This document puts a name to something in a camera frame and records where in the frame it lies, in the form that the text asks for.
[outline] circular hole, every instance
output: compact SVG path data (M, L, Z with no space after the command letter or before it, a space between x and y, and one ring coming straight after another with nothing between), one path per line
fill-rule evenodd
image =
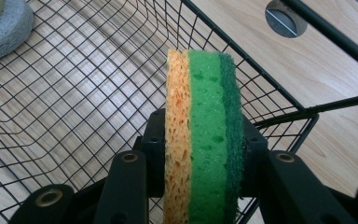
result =
M59 189L49 189L48 191L41 193L36 198L35 203L40 207L47 207L55 204L57 201L60 200L61 197L62 191L60 191Z
M322 214L321 215L321 221L325 224L339 224L338 218L330 215L330 214Z
M280 153L277 154L277 158L280 161L284 161L284 162L293 162L295 161L295 158L289 154L284 154L284 153Z
M111 224L125 224L127 223L127 215L125 213L119 212L110 218Z
M121 159L124 162L133 162L133 161L138 160L138 156L136 154L129 153L129 154L122 156Z
M278 35L295 38L307 30L308 23L280 0L268 3L265 16L269 27Z

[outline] wire basket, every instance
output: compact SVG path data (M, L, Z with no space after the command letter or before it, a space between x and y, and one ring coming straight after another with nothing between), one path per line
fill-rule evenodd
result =
M317 116L261 125L304 108L188 1L34 0L34 30L0 60L0 223L52 183L107 176L149 115L165 106L168 49L229 53L243 114L269 149L296 151ZM255 199L240 202L238 220ZM149 199L150 223L162 200Z

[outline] green sponge layer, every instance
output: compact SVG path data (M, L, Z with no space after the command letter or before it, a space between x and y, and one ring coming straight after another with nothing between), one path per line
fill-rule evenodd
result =
M188 52L191 191L189 223L233 223L240 192L243 128L230 56Z

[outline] gray round object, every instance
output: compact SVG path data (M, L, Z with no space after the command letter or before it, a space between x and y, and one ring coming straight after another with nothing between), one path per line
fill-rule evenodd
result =
M0 58L28 39L33 25L34 13L24 0L6 0L0 16Z

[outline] round metal grommet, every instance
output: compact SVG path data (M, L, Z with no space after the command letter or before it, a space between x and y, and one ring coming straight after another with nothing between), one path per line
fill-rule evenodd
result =
M286 153L278 153L277 159L279 161L283 161L283 162L294 162L295 161L295 158L292 155L286 154Z
M55 204L60 198L62 198L60 189L49 189L41 193L34 202L39 207L48 207Z
M128 153L128 154L122 156L121 159L122 159L124 162L133 162L133 161L138 160L138 155L132 154L132 153Z

